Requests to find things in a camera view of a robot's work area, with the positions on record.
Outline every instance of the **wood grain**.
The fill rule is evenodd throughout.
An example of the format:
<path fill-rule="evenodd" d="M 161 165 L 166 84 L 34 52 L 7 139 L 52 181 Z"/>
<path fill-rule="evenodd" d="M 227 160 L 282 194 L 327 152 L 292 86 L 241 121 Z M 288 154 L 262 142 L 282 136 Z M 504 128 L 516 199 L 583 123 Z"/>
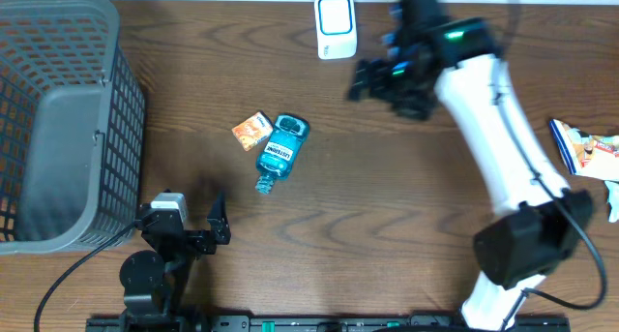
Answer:
<path fill-rule="evenodd" d="M 115 3 L 121 45 L 148 89 L 141 199 L 185 193 L 192 226 L 218 190 L 228 193 L 233 238 L 194 268 L 187 303 L 256 315 L 408 314 L 453 310 L 479 271 L 471 236 L 491 219 L 486 189 L 444 108 L 426 123 L 395 117 L 377 101 L 344 101 L 356 59 L 385 53 L 392 29 L 384 4 L 359 4 L 356 59 L 316 57 L 311 4 Z M 453 5 L 488 16 L 501 6 Z M 547 128 L 560 118 L 591 133 L 619 134 L 617 7 L 526 6 L 512 49 L 512 76 L 542 145 L 565 172 Z M 257 110 L 302 115 L 312 126 L 291 178 L 270 196 L 254 189 L 258 148 L 246 153 L 230 129 Z M 605 258 L 610 292 L 589 313 L 539 298 L 524 313 L 563 314 L 578 331 L 619 328 L 617 226 L 606 221 L 605 187 L 569 177 L 596 200 L 590 227 Z M 122 312 L 122 262 L 146 249 L 139 238 L 74 272 L 50 299 L 43 331 L 83 330 L 91 315 Z M 40 299 L 83 254 L 0 257 L 3 331 L 32 328 Z M 542 289 L 577 302 L 598 279 L 583 248 Z"/>

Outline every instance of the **plastic basket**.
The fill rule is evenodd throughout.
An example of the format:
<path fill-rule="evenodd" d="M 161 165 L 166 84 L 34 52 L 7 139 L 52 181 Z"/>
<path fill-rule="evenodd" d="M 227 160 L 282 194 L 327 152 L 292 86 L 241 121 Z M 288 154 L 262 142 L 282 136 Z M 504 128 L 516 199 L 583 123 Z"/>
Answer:
<path fill-rule="evenodd" d="M 118 31 L 107 0 L 0 0 L 0 255 L 92 249 L 133 221 L 145 104 Z"/>

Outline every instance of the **blue bottle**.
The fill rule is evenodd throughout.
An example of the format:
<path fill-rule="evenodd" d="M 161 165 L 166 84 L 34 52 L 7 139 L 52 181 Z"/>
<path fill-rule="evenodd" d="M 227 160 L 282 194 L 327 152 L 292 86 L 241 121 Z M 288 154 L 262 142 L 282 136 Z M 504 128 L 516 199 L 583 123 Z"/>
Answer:
<path fill-rule="evenodd" d="M 260 193 L 271 193 L 275 181 L 288 178 L 299 149 L 309 133 L 310 125 L 307 121 L 288 114 L 278 117 L 269 142 L 255 162 L 261 174 L 255 188 Z"/>

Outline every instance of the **bottle label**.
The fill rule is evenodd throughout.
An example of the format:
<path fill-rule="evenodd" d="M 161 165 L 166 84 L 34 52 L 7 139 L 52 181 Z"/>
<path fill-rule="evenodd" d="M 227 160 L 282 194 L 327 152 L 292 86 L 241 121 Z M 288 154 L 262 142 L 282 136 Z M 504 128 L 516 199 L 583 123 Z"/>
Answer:
<path fill-rule="evenodd" d="M 274 142 L 269 142 L 267 144 L 267 147 L 264 148 L 264 151 L 273 155 L 277 155 L 280 158 L 286 159 L 288 162 L 290 162 L 290 159 L 292 158 L 292 149 L 286 148 L 281 144 L 277 144 Z"/>

